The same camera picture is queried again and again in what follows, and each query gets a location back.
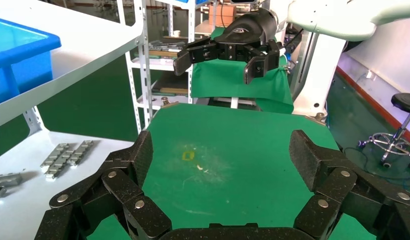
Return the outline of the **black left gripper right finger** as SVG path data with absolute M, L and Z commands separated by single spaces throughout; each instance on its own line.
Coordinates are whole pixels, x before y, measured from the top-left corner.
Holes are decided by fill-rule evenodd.
M 410 193 L 360 169 L 341 151 L 316 145 L 302 130 L 291 133 L 289 154 L 313 193 L 294 228 L 326 240 L 349 215 L 379 240 L 410 240 Z

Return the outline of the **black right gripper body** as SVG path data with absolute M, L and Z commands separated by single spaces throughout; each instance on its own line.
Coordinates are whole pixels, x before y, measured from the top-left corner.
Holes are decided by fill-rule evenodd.
M 264 8 L 235 19 L 220 35 L 214 37 L 219 53 L 217 58 L 248 62 L 253 57 L 268 56 L 269 62 L 278 61 L 278 46 L 274 40 L 277 21 Z

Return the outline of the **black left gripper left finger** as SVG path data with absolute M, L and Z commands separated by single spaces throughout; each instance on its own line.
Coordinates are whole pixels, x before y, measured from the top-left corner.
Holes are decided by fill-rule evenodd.
M 84 240 L 114 216 L 131 239 L 160 239 L 172 223 L 142 189 L 152 158 L 152 136 L 145 130 L 132 146 L 111 152 L 91 176 L 53 196 L 35 238 Z

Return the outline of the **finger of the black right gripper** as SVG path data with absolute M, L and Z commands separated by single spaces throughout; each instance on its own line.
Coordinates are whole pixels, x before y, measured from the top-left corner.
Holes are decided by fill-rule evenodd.
M 210 37 L 190 42 L 177 53 L 177 58 L 173 61 L 174 74 L 180 76 L 193 64 L 215 60 L 220 53 L 218 44 Z
M 274 39 L 268 40 L 258 48 L 244 46 L 244 56 L 247 61 L 243 77 L 246 85 L 250 84 L 253 79 L 262 78 L 268 71 L 279 67 L 280 51 Z

